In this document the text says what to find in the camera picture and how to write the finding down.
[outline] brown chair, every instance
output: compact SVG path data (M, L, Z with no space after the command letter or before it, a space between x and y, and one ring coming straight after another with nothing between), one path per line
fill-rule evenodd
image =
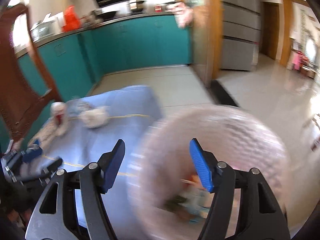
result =
M39 96L28 84L19 68L11 45L12 25L16 18L22 14L27 15L30 38L27 45L28 54L48 87L43 96ZM7 152L12 149L19 150L32 123L51 100L62 101L54 79L46 69L33 43L30 29L29 8L24 4L17 4L6 9L0 17L0 115L10 135Z

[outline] countertop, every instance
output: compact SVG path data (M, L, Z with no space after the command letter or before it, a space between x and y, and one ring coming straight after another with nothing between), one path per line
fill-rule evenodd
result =
M135 14L135 15L127 15L127 16L123 16L123 17L119 17L116 19L112 19L100 24L96 24L96 25L91 25L89 27L86 28L80 28L71 32L66 32L66 33L59 33L56 35L51 35L49 37L40 39L39 41L35 42L36 47L41 47L49 42L61 39L63 37L75 34L75 33L79 33L79 32L83 32L83 31L87 31L87 30L92 30L92 29L96 29L99 27L102 27L104 25L108 25L108 24L112 24L112 23L116 23L116 22L120 22L120 21L125 21L125 20L130 20L130 19L136 19L136 18L141 18L141 17L151 17L151 16L161 16L161 15L173 15L172 12L153 12L153 13L141 13L141 14ZM27 53L27 49L26 46L21 46L21 47L15 47L15 53L16 53L16 57L20 58L23 55L25 55Z

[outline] trash can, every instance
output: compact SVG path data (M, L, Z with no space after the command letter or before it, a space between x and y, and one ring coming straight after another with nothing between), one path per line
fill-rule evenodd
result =
M151 239L196 240L201 232L204 222L181 222L161 208L181 192L181 179L195 173L189 153L192 138L234 169L260 169L284 210L288 155L277 135L238 108L192 107L156 122L132 154L129 173L133 176L127 181L129 201ZM235 232L239 204L240 190L236 189L226 237Z

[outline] metal screw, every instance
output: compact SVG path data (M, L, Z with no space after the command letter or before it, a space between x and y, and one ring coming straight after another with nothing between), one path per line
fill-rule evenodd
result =
M218 162L218 167L224 169L227 166L225 162Z
M63 170L63 169L60 169L60 170L57 171L57 175L58 175L58 176L62 175L63 173L64 173L64 170Z
M255 175L258 175L260 173L260 171L257 168L252 168L251 172Z
M98 167L97 163L90 163L89 164L89 169L94 170L96 167Z

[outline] tile floor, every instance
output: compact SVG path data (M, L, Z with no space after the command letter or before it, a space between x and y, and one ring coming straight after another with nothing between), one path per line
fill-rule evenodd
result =
M212 104L207 90L188 66L149 68L107 75L92 95L131 85L150 86L165 116L186 106Z
M320 150L310 150L310 130L303 128L314 113L320 113L320 87L265 55L259 56L255 72L221 71L218 79L243 109L284 142L291 158L293 186L286 203L288 220L291 228L298 228L320 197Z

